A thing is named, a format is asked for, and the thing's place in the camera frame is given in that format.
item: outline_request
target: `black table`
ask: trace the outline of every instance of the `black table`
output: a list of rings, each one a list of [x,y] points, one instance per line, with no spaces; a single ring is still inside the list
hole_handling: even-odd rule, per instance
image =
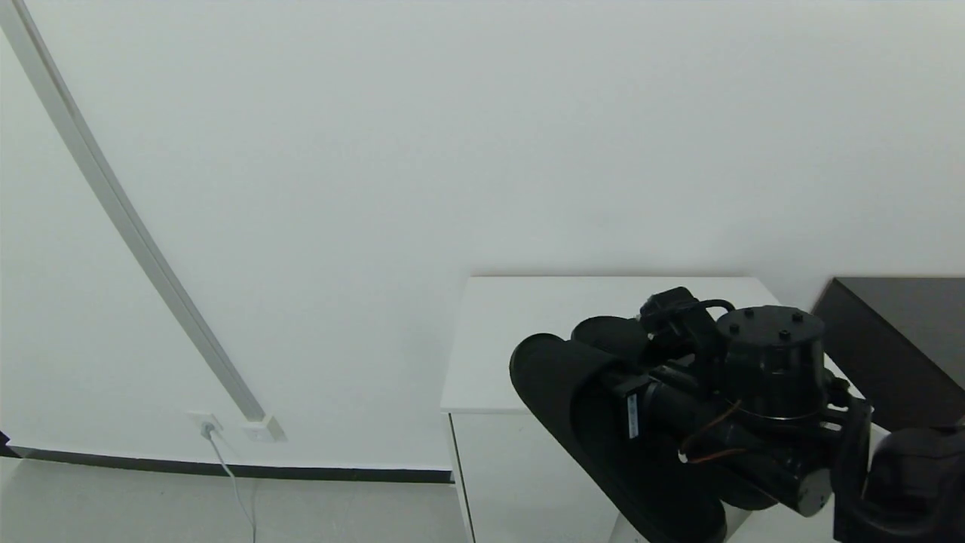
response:
[[[824,348],[895,431],[965,415],[965,278],[836,277]]]

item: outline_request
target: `white cabinet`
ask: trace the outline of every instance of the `white cabinet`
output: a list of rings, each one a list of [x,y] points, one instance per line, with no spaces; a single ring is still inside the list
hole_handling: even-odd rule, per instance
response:
[[[470,541],[610,540],[616,507],[516,395],[510,355],[531,334],[569,337],[583,319],[632,316],[651,294],[680,285],[697,298],[724,298],[737,306],[777,302],[750,277],[469,279],[442,412]]]

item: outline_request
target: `white sticker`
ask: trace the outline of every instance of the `white sticker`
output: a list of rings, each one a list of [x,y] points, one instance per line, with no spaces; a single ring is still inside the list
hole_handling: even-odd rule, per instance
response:
[[[627,430],[629,432],[630,439],[632,440],[640,435],[640,423],[637,421],[636,394],[630,394],[630,396],[626,398],[626,420],[628,421],[627,425],[629,426]]]

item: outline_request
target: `wire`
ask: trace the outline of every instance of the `wire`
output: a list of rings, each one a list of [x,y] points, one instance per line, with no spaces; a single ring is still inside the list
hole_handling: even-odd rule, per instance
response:
[[[218,462],[221,463],[221,467],[224,468],[225,473],[232,480],[232,486],[234,487],[234,498],[238,501],[238,506],[241,507],[241,512],[244,513],[244,518],[248,519],[248,524],[251,525],[251,543],[257,543],[256,538],[258,537],[258,530],[255,527],[255,520],[248,514],[248,509],[245,508],[244,503],[241,501],[241,493],[238,492],[238,481],[234,477],[231,469],[228,468],[228,464],[225,464],[225,459],[221,457],[221,451],[218,450],[218,445],[214,442],[211,437],[211,432],[214,430],[214,425],[211,423],[206,423],[201,430],[201,435],[211,443],[211,448],[214,449],[214,454],[218,456]]]
[[[696,440],[704,433],[706,433],[707,430],[723,422],[725,418],[727,418],[728,416],[731,416],[731,414],[737,411],[737,408],[739,407],[740,407],[740,400],[737,400],[736,402],[733,403],[733,405],[731,405],[730,409],[724,411],[722,414],[717,416],[717,418],[714,418],[710,422],[707,422],[700,430],[694,432],[690,436],[687,436],[687,439],[683,440],[683,442],[680,444],[680,453],[686,455],[687,450],[690,449],[690,446],[694,443],[694,440]]]
[[[687,458],[687,464],[700,464],[701,462],[707,462],[708,460],[716,460],[718,458],[724,458],[725,456],[733,456],[734,454],[740,454],[742,452],[747,452],[746,448],[729,448],[727,450],[721,450],[713,454],[708,454],[700,458],[690,459]]]

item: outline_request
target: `floor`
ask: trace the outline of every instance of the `floor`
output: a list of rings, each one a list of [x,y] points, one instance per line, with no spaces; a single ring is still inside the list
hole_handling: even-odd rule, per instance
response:
[[[2,543],[249,543],[227,477],[0,459]],[[463,543],[452,485],[240,479],[258,543]]]

